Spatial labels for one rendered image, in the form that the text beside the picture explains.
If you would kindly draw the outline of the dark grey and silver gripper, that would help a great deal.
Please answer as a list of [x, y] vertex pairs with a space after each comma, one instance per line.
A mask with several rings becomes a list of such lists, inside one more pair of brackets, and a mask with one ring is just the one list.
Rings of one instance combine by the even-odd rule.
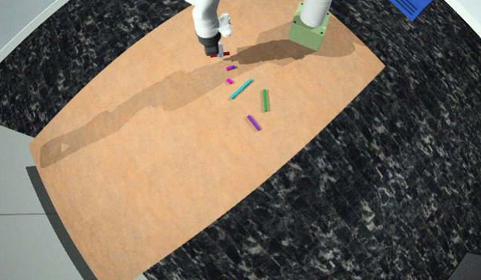
[[[204, 51], [207, 56], [218, 55], [218, 58], [223, 58], [221, 34], [224, 37], [232, 35], [231, 21], [228, 13], [223, 13], [218, 21], [209, 28], [200, 28], [195, 25], [195, 32], [198, 40], [204, 45]], [[219, 47], [218, 47], [219, 46]]]

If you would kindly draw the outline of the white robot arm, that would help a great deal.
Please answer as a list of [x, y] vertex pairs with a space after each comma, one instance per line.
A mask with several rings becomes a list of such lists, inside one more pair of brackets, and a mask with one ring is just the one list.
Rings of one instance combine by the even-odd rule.
[[[218, 21], [217, 9], [220, 0], [185, 0], [193, 8], [193, 20], [197, 27], [209, 28]], [[301, 21], [307, 26], [321, 26], [332, 0], [304, 0]]]

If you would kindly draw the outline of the purple rod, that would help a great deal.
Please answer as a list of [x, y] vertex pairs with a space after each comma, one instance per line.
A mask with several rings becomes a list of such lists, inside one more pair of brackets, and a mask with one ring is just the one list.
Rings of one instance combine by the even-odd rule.
[[247, 116], [248, 119], [251, 121], [251, 123], [254, 125], [254, 127], [256, 128], [257, 131], [260, 130], [260, 127], [258, 126], [258, 124], [252, 119], [252, 117], [249, 115]]

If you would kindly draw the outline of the turquoise rod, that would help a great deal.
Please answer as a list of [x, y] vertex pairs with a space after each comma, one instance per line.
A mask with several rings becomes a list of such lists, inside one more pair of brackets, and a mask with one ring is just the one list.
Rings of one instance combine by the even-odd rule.
[[252, 79], [249, 79], [244, 85], [242, 85], [236, 92], [234, 92], [230, 98], [234, 99], [242, 90], [244, 90], [250, 83], [252, 82]]

